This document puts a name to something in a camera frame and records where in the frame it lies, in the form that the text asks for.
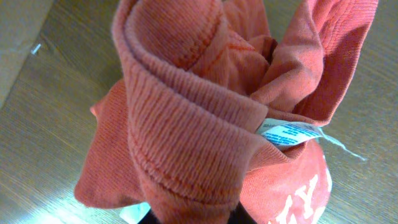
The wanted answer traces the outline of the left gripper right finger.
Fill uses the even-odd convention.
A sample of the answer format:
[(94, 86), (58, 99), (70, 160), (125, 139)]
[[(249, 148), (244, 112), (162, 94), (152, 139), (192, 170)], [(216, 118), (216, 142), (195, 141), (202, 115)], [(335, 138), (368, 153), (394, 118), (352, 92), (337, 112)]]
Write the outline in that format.
[(228, 224), (256, 224), (256, 222), (245, 210), (242, 203), (239, 202), (237, 207), (231, 212)]

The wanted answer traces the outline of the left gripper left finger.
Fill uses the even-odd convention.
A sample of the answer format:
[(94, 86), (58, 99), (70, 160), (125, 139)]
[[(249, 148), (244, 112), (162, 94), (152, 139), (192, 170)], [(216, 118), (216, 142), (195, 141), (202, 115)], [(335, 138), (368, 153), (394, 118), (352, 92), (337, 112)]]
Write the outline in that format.
[(146, 215), (139, 221), (138, 224), (160, 224), (157, 217), (149, 210)]

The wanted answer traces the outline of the red printed t-shirt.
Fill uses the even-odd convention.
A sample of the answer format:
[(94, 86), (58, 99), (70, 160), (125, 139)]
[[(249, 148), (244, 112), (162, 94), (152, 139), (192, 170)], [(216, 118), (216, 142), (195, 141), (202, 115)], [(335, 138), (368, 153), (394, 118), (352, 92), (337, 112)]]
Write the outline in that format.
[(123, 77), (94, 105), (75, 198), (148, 203), (161, 223), (316, 223), (331, 181), (315, 138), (343, 99), (377, 1), (303, 1), (280, 42), (262, 1), (119, 3)]

